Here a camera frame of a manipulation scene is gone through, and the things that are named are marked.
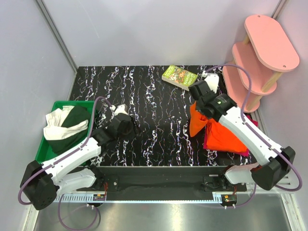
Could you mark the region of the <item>green paperback book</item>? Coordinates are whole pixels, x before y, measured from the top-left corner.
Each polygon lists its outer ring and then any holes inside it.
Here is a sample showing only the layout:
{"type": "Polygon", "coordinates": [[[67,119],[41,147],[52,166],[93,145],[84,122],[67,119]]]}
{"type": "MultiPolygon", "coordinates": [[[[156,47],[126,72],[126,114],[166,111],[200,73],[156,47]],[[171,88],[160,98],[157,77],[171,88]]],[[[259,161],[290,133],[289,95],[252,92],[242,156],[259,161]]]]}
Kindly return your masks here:
{"type": "Polygon", "coordinates": [[[189,91],[189,86],[192,85],[197,78],[197,74],[175,65],[170,65],[162,75],[164,81],[186,91],[189,91]]]}

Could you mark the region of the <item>pink three-tier shelf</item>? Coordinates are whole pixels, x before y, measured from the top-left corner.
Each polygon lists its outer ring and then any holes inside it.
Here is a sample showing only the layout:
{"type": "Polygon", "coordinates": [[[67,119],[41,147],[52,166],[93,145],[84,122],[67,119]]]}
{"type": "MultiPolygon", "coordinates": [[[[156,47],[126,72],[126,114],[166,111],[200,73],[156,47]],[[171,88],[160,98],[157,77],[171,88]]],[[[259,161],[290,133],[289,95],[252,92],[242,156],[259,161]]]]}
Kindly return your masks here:
{"type": "Polygon", "coordinates": [[[244,22],[246,36],[232,47],[233,60],[222,68],[228,95],[251,113],[272,94],[283,73],[293,71],[299,56],[279,22],[255,14],[244,22]]]}

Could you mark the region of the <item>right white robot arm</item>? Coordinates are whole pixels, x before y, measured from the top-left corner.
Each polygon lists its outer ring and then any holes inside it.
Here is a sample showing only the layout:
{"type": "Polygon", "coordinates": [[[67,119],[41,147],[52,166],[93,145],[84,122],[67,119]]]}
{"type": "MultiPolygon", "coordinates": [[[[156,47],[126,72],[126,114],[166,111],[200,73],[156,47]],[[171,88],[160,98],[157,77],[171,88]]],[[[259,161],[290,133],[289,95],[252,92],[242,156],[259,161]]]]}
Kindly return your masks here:
{"type": "Polygon", "coordinates": [[[219,187],[229,191],[238,183],[255,183],[269,191],[289,173],[295,157],[290,146],[282,148],[258,129],[227,94],[216,95],[204,80],[189,86],[196,110],[231,131],[255,157],[256,163],[227,167],[218,179],[219,187]]]}

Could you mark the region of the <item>dark green t shirt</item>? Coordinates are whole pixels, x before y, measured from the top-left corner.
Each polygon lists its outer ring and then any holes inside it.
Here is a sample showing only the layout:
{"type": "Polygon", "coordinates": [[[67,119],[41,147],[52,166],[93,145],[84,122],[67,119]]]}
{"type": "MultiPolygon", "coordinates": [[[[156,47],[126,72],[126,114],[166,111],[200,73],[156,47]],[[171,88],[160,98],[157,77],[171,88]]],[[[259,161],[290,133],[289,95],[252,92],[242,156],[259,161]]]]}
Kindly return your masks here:
{"type": "Polygon", "coordinates": [[[65,105],[45,115],[43,135],[56,155],[73,148],[87,133],[91,114],[80,105],[65,105]]]}

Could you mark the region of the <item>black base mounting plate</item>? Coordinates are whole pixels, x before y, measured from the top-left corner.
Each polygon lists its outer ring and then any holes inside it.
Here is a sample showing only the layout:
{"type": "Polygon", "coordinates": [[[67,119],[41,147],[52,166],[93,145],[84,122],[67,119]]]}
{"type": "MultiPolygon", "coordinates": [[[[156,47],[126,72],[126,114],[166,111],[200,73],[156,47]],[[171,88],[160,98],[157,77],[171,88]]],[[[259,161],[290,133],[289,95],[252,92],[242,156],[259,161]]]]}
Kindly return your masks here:
{"type": "Polygon", "coordinates": [[[204,183],[225,167],[98,167],[107,183],[107,201],[212,200],[204,183]]]}

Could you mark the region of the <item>white t shirt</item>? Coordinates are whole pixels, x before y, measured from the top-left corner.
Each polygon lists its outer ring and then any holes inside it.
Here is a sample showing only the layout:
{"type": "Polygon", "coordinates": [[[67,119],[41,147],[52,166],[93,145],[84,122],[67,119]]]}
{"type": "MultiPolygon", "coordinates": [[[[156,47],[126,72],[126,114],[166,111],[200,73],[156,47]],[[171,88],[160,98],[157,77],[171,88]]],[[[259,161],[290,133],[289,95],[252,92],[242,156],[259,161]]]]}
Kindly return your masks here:
{"type": "Polygon", "coordinates": [[[45,115],[43,135],[48,141],[65,140],[82,131],[87,131],[90,114],[81,106],[64,106],[45,115]]]}

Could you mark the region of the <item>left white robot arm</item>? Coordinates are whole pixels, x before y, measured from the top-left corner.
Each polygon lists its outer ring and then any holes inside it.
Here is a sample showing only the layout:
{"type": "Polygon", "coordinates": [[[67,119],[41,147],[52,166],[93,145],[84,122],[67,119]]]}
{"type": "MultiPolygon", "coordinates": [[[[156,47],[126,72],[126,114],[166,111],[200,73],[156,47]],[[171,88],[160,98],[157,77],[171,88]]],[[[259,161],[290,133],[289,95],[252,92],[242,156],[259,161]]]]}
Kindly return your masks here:
{"type": "Polygon", "coordinates": [[[104,174],[95,166],[74,170],[90,159],[99,156],[110,143],[137,133],[132,116],[119,113],[106,127],[94,130],[89,138],[58,157],[38,163],[30,162],[24,172],[20,194],[24,193],[36,210],[48,207],[58,196],[82,188],[95,191],[104,187],[104,174]]]}

